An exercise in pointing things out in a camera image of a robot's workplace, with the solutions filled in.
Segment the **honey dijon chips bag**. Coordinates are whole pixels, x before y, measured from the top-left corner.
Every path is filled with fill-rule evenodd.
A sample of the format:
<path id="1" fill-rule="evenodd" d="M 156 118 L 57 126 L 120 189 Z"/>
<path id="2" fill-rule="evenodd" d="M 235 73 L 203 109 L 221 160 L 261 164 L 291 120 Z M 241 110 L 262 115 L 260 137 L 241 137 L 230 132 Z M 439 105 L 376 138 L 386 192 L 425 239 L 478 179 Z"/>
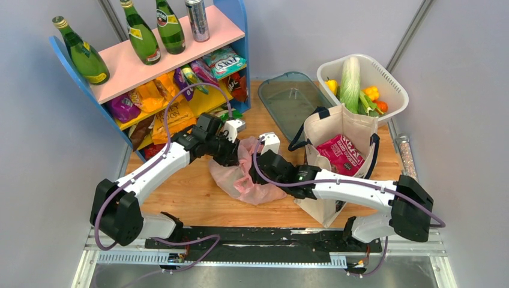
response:
<path id="1" fill-rule="evenodd" d="M 152 128 L 151 138 L 155 145 L 161 145 L 167 142 L 167 133 L 164 125 L 165 111 L 155 115 L 154 126 Z M 167 124 L 170 135 L 173 136 L 196 123 L 196 117 L 185 98 L 179 98 L 170 106 L 167 113 Z"/>

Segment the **green glass bottle right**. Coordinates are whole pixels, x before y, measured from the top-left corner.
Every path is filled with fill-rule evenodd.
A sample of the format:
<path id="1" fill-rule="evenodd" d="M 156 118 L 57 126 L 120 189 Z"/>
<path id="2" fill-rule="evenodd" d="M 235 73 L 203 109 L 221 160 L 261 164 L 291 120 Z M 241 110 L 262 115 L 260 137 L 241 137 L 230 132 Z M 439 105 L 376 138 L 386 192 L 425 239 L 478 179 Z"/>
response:
<path id="1" fill-rule="evenodd" d="M 179 19 L 165 0 L 156 1 L 157 29 L 168 53 L 177 55 L 185 50 L 185 36 Z"/>

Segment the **purple candy packet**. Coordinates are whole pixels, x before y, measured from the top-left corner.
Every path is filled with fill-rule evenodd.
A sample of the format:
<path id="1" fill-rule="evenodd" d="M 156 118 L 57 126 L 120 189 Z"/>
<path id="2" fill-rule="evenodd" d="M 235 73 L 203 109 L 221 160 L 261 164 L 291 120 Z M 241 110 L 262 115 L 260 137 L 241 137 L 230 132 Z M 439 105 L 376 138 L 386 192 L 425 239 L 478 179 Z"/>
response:
<path id="1" fill-rule="evenodd" d="M 174 70 L 173 81 L 179 90 L 184 90 L 183 96 L 187 101 L 192 100 L 194 96 L 194 88 L 188 88 L 190 84 L 184 76 L 184 73 L 181 68 L 176 68 Z"/>

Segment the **pink plastic grocery bag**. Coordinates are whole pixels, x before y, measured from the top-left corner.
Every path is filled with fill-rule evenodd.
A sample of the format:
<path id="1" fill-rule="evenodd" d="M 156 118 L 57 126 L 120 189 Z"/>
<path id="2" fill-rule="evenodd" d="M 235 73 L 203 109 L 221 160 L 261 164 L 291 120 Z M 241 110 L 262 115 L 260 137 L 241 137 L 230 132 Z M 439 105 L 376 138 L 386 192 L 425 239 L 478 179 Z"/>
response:
<path id="1" fill-rule="evenodd" d="M 209 160 L 209 172 L 219 188 L 233 199 L 260 205 L 286 197 L 286 193 L 273 184 L 255 184 L 249 174 L 252 153 L 258 140 L 255 137 L 242 139 L 238 148 L 239 165 L 224 167 Z"/>

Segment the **small yellow orange pepper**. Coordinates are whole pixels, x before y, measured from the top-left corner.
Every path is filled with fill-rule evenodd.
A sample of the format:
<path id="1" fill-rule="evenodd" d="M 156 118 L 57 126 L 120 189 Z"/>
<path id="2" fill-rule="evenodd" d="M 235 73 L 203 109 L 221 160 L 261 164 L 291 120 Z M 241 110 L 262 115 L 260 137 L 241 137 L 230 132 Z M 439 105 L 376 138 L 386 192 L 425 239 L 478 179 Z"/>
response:
<path id="1" fill-rule="evenodd" d="M 379 99 L 380 97 L 380 94 L 379 94 L 379 91 L 378 91 L 378 88 L 375 87 L 375 86 L 371 86 L 371 87 L 368 87 L 368 88 L 364 88 L 362 90 L 372 101 L 376 101 Z"/>

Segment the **glass tube of beads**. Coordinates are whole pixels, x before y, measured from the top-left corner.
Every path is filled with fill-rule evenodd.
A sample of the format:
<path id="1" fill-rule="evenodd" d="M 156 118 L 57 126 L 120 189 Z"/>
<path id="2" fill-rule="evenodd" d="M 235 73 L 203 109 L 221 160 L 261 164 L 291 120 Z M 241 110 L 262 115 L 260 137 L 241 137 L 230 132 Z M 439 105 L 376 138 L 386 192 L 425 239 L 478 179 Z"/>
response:
<path id="1" fill-rule="evenodd" d="M 398 147 L 404 173 L 417 180 L 418 176 L 412 156 L 409 137 L 405 134 L 399 134 L 396 137 L 396 145 Z"/>

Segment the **blue pink snack shelf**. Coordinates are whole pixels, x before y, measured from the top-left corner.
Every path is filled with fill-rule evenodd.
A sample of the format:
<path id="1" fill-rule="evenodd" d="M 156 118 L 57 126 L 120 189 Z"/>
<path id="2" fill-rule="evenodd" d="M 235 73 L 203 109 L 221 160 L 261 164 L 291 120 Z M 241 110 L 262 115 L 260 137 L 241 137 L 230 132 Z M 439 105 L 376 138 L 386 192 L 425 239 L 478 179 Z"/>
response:
<path id="1" fill-rule="evenodd" d="M 126 134 L 127 129 L 149 117 L 149 114 L 141 113 L 136 119 L 120 124 L 104 108 L 105 103 L 223 46 L 231 46 L 240 56 L 249 58 L 247 13 L 243 1 L 214 1 L 206 8 L 206 17 L 210 31 L 209 40 L 194 41 L 188 16 L 184 16 L 180 21 L 186 38 L 185 51 L 171 55 L 163 50 L 160 61 L 154 65 L 143 64 L 129 41 L 100 51 L 110 71 L 110 79 L 102 85 L 89 85 L 78 73 L 59 37 L 51 36 L 49 41 L 62 66 L 81 93 L 102 113 L 127 145 L 132 147 L 132 142 Z"/>

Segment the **yellow bell pepper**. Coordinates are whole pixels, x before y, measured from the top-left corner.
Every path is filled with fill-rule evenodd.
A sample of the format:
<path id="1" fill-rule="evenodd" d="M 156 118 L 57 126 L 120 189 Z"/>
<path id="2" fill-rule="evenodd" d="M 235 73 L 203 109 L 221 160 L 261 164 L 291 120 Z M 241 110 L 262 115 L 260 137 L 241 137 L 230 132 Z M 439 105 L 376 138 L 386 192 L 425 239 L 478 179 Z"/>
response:
<path id="1" fill-rule="evenodd" d="M 340 87 L 338 81 L 327 78 L 327 81 L 325 83 L 329 90 L 333 93 L 333 95 L 336 96 Z"/>

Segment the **teal transparent plastic tray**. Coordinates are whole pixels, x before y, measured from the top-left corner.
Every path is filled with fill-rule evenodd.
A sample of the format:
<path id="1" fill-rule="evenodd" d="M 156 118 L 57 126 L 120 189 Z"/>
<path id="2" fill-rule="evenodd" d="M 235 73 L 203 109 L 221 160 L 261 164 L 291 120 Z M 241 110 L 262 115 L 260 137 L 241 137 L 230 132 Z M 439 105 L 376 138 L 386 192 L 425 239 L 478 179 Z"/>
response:
<path id="1" fill-rule="evenodd" d="M 288 140 L 297 135 L 300 126 L 317 107 L 332 106 L 307 75 L 296 71 L 262 82 L 258 96 Z"/>

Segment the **napa cabbage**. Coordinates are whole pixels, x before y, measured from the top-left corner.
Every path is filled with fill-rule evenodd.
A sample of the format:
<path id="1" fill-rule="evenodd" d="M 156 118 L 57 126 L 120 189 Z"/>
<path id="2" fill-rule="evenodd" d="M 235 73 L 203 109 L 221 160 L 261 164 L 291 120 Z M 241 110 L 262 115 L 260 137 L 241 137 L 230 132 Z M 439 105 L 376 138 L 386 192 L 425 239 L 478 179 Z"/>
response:
<path id="1" fill-rule="evenodd" d="M 339 100 L 352 113 L 357 113 L 360 96 L 360 63 L 357 57 L 349 57 L 343 63 Z"/>

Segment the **orange tomato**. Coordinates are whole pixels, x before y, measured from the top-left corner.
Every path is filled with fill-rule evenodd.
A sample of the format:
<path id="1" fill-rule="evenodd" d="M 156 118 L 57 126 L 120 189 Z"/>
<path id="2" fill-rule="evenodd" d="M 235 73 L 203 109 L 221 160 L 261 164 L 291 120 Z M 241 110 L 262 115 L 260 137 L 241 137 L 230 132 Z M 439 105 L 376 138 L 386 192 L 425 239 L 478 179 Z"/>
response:
<path id="1" fill-rule="evenodd" d="M 376 104 L 377 108 L 376 108 L 376 111 L 380 114 L 380 115 L 383 115 L 385 114 L 387 111 L 388 111 L 388 105 L 386 102 L 384 101 L 379 101 L 379 100 L 375 100 L 374 103 Z"/>

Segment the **cream canvas tote bag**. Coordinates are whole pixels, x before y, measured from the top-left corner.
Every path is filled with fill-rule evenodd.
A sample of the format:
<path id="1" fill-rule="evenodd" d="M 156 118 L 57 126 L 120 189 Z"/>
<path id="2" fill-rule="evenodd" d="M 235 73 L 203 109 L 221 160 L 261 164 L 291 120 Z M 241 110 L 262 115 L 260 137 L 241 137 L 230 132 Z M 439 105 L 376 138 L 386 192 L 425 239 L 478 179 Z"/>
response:
<path id="1" fill-rule="evenodd" d="M 300 148 L 308 165 L 369 179 L 379 151 L 378 119 L 344 106 L 317 107 L 290 142 L 290 151 Z"/>

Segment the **white plastic basket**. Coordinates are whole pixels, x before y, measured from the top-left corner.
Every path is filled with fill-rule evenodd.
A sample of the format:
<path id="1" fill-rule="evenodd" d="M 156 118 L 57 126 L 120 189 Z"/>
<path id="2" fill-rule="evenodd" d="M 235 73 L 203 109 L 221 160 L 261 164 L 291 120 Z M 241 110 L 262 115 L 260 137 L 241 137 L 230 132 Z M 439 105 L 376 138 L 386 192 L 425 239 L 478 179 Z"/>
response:
<path id="1" fill-rule="evenodd" d="M 387 125 L 393 116 L 406 109 L 409 97 L 403 86 L 371 56 L 359 53 L 351 54 L 320 65 L 316 72 L 319 89 L 331 105 L 340 104 L 340 100 L 330 91 L 325 81 L 330 79 L 341 82 L 343 64 L 350 57 L 356 57 L 360 63 L 360 86 L 362 88 L 377 87 L 381 101 L 388 104 L 388 112 L 378 118 L 380 127 Z"/>

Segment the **green white snack bag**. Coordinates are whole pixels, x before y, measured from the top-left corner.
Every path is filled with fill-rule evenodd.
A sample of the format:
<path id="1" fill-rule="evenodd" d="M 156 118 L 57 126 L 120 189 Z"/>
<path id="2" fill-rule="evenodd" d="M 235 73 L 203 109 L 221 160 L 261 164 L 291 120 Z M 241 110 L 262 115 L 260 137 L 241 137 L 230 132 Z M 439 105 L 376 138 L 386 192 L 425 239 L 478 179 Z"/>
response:
<path id="1" fill-rule="evenodd" d="M 235 108 L 232 108 L 232 115 L 229 114 L 229 109 L 227 108 L 227 105 L 219 106 L 212 111 L 210 111 L 210 114 L 220 118 L 223 122 L 226 122 L 230 119 L 242 119 L 243 114 L 239 111 L 237 111 Z"/>

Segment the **teal foxs candy bag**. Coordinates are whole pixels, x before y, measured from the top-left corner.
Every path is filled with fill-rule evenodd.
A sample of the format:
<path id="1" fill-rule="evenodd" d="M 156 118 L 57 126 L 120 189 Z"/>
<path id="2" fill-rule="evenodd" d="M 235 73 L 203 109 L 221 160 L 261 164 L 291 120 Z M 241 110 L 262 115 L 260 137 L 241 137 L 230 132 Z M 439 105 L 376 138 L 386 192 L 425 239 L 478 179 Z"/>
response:
<path id="1" fill-rule="evenodd" d="M 202 59 L 216 79 L 238 71 L 247 63 L 247 60 L 239 56 L 230 46 L 221 47 L 203 56 Z"/>

